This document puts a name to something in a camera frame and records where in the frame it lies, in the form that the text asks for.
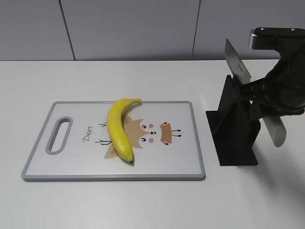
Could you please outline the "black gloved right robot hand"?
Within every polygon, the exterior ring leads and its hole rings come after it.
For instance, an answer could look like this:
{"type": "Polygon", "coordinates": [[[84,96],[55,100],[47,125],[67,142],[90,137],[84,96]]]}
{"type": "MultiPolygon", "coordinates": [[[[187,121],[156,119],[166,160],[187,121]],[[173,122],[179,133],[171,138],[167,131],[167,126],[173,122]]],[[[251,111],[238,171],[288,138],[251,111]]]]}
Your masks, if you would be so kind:
{"type": "Polygon", "coordinates": [[[239,87],[243,100],[252,101],[251,120],[305,112],[305,53],[281,58],[266,77],[239,87]]]}

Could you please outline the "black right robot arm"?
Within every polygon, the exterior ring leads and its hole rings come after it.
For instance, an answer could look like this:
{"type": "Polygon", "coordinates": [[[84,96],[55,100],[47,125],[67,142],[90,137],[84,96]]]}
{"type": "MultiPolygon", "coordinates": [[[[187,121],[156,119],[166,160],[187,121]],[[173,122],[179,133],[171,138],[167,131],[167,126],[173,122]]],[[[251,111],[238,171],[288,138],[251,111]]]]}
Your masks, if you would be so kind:
{"type": "Polygon", "coordinates": [[[305,30],[300,28],[258,27],[250,32],[250,49],[274,50],[282,59],[299,52],[304,45],[305,30]]]}

